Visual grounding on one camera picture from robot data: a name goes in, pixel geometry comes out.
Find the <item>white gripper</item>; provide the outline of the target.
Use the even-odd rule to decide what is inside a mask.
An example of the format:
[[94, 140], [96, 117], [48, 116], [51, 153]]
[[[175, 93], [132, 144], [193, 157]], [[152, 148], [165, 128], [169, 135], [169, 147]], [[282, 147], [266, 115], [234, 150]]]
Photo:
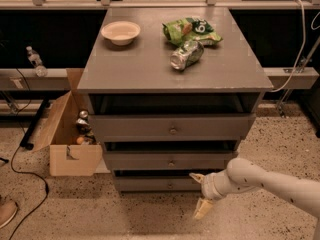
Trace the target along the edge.
[[196, 204], [196, 208], [193, 214], [193, 218], [196, 220], [202, 219], [213, 207], [213, 202], [221, 200], [227, 196], [225, 193], [225, 172], [210, 173], [202, 175], [198, 173], [190, 173], [189, 176], [201, 184], [201, 191], [206, 198], [199, 198]]

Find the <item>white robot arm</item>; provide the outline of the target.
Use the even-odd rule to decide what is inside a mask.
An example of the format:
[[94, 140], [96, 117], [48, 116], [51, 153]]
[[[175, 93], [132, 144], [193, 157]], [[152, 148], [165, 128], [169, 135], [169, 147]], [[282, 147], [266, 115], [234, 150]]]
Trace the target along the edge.
[[317, 219], [313, 240], [320, 240], [320, 183], [313, 180], [264, 170], [253, 162], [234, 158], [225, 170], [206, 175], [190, 173], [189, 176], [201, 186], [193, 217], [203, 218], [215, 201], [229, 194], [240, 194], [264, 189]]

